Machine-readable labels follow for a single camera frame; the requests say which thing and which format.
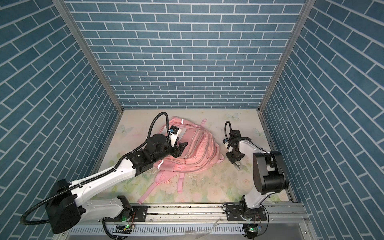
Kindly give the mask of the pink student backpack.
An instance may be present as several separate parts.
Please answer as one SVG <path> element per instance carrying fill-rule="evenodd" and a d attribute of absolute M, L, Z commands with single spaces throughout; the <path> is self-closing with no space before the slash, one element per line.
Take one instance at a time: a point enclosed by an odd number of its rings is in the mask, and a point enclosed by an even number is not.
<path fill-rule="evenodd" d="M 225 157 L 220 153 L 220 147 L 215 142 L 211 132 L 204 128 L 206 120 L 197 125 L 187 119 L 172 117 L 169 125 L 179 128 L 181 139 L 178 143 L 187 143 L 180 157 L 165 157 L 154 164 L 159 169 L 155 182 L 139 198 L 142 204 L 150 193 L 160 184 L 163 184 L 175 176 L 179 176 L 177 190 L 183 192 L 183 183 L 186 174 L 208 170 L 214 164 L 221 163 Z"/>

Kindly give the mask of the clear plastic pencil case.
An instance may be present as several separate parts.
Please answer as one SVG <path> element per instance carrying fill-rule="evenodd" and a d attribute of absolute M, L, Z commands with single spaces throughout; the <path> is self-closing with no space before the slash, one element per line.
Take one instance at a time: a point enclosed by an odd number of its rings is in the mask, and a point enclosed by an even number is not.
<path fill-rule="evenodd" d="M 234 163 L 234 167 L 238 170 L 238 171 L 241 171 L 242 170 L 242 165 L 240 162 L 235 162 Z"/>

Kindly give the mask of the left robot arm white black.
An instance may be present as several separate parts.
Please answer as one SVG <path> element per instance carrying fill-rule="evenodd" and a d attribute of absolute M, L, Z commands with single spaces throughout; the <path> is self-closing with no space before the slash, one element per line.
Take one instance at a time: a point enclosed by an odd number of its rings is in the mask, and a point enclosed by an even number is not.
<path fill-rule="evenodd" d="M 181 156 L 187 143 L 177 144 L 180 130 L 170 125 L 166 112 L 151 122 L 146 140 L 118 162 L 103 171 L 80 180 L 56 182 L 50 196 L 32 206 L 20 218 L 25 226 L 50 224 L 54 234 L 63 233 L 90 216 L 85 203 L 98 193 L 124 180 L 132 179 L 165 157 Z"/>

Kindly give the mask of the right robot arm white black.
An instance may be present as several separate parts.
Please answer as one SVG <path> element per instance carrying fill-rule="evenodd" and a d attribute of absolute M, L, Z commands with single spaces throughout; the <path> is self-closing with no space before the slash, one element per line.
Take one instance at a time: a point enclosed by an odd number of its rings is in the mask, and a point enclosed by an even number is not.
<path fill-rule="evenodd" d="M 266 219 L 263 203 L 271 195 L 288 189 L 289 180 L 285 173 L 286 165 L 278 151 L 268 152 L 253 143 L 251 138 L 243 137 L 239 130 L 233 130 L 230 121 L 224 126 L 223 143 L 227 148 L 226 157 L 234 166 L 239 167 L 240 161 L 248 157 L 253 161 L 254 186 L 239 201 L 239 211 L 230 210 L 229 216 L 240 215 L 246 221 Z"/>

